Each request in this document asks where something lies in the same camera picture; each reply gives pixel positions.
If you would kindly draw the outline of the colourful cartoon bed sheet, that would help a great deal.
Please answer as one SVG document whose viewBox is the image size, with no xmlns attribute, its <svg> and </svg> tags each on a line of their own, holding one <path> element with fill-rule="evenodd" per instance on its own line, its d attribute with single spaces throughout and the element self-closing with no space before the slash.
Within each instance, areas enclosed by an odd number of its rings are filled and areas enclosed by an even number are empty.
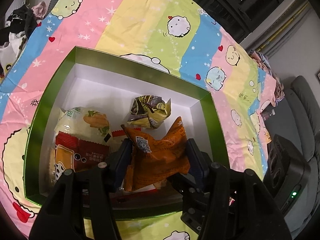
<svg viewBox="0 0 320 240">
<path fill-rule="evenodd" d="M 28 237 L 39 205 L 25 197 L 22 152 L 27 141 L 14 135 L 31 126 L 60 64 L 78 47 L 81 61 L 98 53 L 130 60 L 120 66 L 142 77 L 158 65 L 161 85 L 204 89 L 213 102 L 205 117 L 212 152 L 237 171 L 267 171 L 269 135 L 261 111 L 274 102 L 276 80 L 192 0 L 81 0 L 74 14 L 58 6 L 37 27 L 1 83 L 1 203 Z"/>
</svg>

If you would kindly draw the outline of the red orange snack packet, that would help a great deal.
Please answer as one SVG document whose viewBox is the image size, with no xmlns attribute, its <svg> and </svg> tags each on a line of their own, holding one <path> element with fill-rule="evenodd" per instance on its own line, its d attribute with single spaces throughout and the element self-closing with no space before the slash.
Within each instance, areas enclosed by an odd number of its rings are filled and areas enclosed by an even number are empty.
<svg viewBox="0 0 320 240">
<path fill-rule="evenodd" d="M 50 185 L 53 186 L 65 170 L 89 170 L 100 162 L 107 161 L 110 154 L 110 146 L 82 140 L 59 131 L 49 151 Z"/>
</svg>

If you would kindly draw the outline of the tan rice cracker packet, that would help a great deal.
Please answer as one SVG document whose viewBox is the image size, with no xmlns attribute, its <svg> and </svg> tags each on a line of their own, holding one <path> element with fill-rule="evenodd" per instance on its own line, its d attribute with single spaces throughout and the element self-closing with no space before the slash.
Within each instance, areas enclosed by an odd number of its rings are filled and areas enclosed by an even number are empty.
<svg viewBox="0 0 320 240">
<path fill-rule="evenodd" d="M 104 137 L 104 141 L 109 146 L 110 152 L 113 153 L 120 149 L 123 141 L 127 138 L 126 133 L 121 129 L 108 133 Z"/>
</svg>

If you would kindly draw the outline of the green cardboard box tray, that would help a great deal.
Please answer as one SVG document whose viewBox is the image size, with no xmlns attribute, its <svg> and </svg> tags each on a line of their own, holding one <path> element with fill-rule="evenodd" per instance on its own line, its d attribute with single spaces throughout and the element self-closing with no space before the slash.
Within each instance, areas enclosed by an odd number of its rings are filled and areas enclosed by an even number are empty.
<svg viewBox="0 0 320 240">
<path fill-rule="evenodd" d="M 92 107 L 105 113 L 111 129 L 127 123 L 133 100 L 158 95 L 171 101 L 171 115 L 151 135 L 162 138 L 181 117 L 187 137 L 210 158 L 228 165 L 216 103 L 210 92 L 178 77 L 124 57 L 75 47 L 45 86 L 30 126 L 24 155 L 24 193 L 42 205 L 49 194 L 49 151 L 60 112 Z"/>
</svg>

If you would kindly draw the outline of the dark yellow crinkled snack packet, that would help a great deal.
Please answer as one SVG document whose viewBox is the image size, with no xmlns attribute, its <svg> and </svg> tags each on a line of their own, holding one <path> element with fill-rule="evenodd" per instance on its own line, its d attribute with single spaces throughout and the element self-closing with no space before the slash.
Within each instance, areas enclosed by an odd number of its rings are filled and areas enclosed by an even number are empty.
<svg viewBox="0 0 320 240">
<path fill-rule="evenodd" d="M 170 115 L 171 99 L 165 102 L 161 96 L 142 95 L 134 99 L 127 123 L 157 129 Z"/>
</svg>

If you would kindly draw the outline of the pale green snack packet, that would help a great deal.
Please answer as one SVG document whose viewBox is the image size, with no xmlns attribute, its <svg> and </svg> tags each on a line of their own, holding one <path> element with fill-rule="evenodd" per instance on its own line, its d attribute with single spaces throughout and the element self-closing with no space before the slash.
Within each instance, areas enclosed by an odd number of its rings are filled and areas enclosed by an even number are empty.
<svg viewBox="0 0 320 240">
<path fill-rule="evenodd" d="M 74 107 L 61 113 L 54 131 L 102 145 L 110 145 L 112 141 L 107 115 L 89 107 Z"/>
</svg>

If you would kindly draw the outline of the grey sofa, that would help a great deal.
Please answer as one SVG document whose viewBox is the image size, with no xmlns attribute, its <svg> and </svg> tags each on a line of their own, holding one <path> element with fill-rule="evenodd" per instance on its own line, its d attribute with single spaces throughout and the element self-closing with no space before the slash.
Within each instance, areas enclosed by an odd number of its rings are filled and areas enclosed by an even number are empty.
<svg viewBox="0 0 320 240">
<path fill-rule="evenodd" d="M 262 112 L 271 138 L 291 141 L 311 167 L 307 185 L 292 209 L 284 215 L 292 239 L 319 219 L 319 104 L 303 76 L 296 77 L 275 107 Z"/>
</svg>

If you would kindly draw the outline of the black white clothes pile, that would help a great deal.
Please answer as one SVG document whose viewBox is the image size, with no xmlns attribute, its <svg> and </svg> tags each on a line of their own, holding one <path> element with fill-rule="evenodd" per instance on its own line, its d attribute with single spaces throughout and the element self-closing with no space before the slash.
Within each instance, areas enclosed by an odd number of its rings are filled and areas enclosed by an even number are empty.
<svg viewBox="0 0 320 240">
<path fill-rule="evenodd" d="M 33 31 L 41 25 L 47 13 L 44 1 L 14 10 L 1 29 L 1 80 L 19 58 Z"/>
</svg>

